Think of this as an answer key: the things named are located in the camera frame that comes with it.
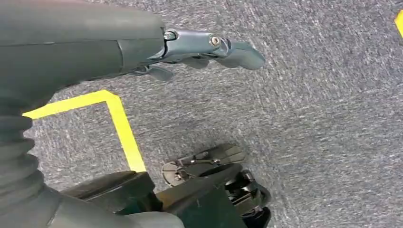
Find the gray plastic housing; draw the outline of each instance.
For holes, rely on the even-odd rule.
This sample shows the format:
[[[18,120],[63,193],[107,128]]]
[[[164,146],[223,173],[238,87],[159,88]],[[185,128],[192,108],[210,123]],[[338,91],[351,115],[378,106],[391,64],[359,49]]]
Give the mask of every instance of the gray plastic housing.
[[[146,65],[164,48],[164,23],[134,9],[2,0],[0,21],[0,99],[29,109],[66,86]]]
[[[0,226],[2,228],[183,227],[166,213],[117,216],[46,186],[23,112],[59,89],[118,76],[164,47],[163,22],[133,9],[75,0],[0,1]]]

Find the yellow tape line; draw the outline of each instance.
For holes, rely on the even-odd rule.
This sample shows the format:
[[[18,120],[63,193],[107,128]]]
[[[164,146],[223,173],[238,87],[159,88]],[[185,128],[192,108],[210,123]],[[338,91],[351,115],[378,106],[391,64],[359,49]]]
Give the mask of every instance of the yellow tape line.
[[[403,10],[397,15],[396,19],[394,20],[396,23],[397,29],[400,32],[400,35],[403,37]]]
[[[114,122],[117,135],[122,144],[129,168],[133,171],[146,171],[143,158],[138,150],[136,140],[134,139],[132,129],[130,128],[125,109],[123,108],[120,97],[109,91],[101,90],[98,92],[73,97],[70,99],[47,104],[46,106],[24,113],[24,116],[32,119],[39,119],[48,115],[58,114],[76,108],[88,105],[106,102],[109,112]]]

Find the gray carpet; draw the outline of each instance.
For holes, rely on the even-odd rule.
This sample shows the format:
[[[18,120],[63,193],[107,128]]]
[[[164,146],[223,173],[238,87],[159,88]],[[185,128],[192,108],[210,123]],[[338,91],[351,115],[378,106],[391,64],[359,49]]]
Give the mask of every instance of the gray carpet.
[[[55,95],[119,95],[157,190],[166,188],[164,161],[233,142],[273,194],[273,227],[403,227],[403,49],[393,1],[102,2],[249,41],[267,58],[256,72],[175,66],[169,84],[124,76]],[[105,104],[37,120],[27,136],[57,189],[127,169]]]

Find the yellow floor marking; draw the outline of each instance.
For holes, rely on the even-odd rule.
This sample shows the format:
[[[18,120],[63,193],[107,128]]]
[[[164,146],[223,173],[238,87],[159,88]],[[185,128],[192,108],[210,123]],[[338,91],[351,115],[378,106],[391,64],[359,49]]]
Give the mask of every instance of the yellow floor marking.
[[[400,35],[403,37],[403,10],[397,15],[396,19],[394,20],[396,23],[397,29],[400,32]]]
[[[123,151],[125,152],[129,168],[137,172],[146,171],[143,158],[138,150],[136,140],[134,139],[132,129],[130,128],[129,121],[125,113],[125,109],[122,105],[122,101],[120,100],[119,96],[112,94],[109,91],[101,90],[98,92],[50,103],[42,108],[24,113],[24,116],[32,119],[39,119],[48,115],[54,115],[100,102],[106,102],[108,105],[108,109],[112,116],[112,121],[114,122]]]

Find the screw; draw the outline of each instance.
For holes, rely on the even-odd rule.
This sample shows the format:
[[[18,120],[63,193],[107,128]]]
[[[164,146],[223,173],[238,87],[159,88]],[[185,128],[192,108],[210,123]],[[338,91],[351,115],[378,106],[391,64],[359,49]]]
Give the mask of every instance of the screw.
[[[165,32],[164,39],[165,40],[174,40],[174,39],[176,39],[176,35],[173,32]]]
[[[217,36],[211,36],[210,37],[210,44],[212,46],[219,46],[221,45],[221,39]]]

